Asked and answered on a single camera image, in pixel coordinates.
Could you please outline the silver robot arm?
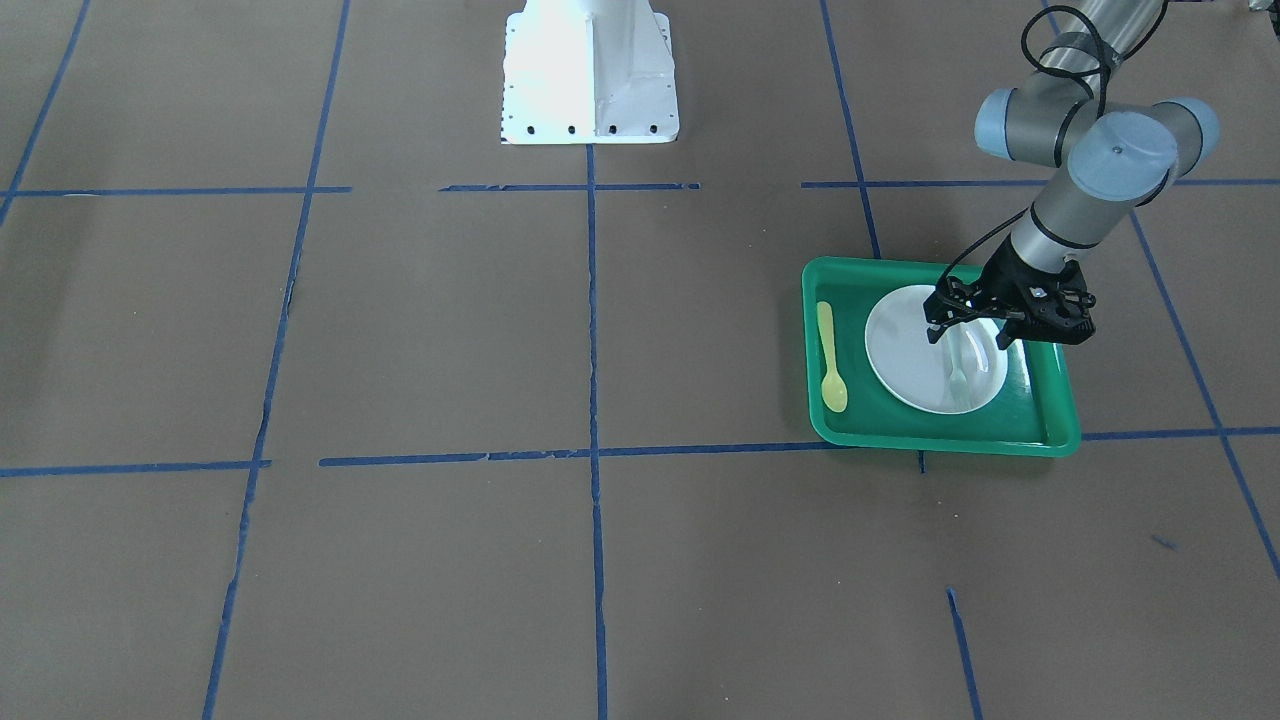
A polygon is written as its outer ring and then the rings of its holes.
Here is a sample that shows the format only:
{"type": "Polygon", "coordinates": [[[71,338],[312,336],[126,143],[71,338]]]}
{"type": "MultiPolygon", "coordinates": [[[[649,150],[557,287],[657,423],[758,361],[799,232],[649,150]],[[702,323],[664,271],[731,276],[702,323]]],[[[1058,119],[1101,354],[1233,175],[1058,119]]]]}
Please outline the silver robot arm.
{"type": "Polygon", "coordinates": [[[975,117],[975,143],[992,156],[1053,176],[1001,234],[979,279],[961,290],[961,319],[1004,323],[998,345],[1080,345],[1094,333],[1083,260],[1135,208],[1193,172],[1219,146],[1217,113],[1196,97],[1148,106],[1114,101],[1110,85],[1162,23],[1165,1],[1047,6],[1062,28],[1032,76],[992,92],[975,117]]]}

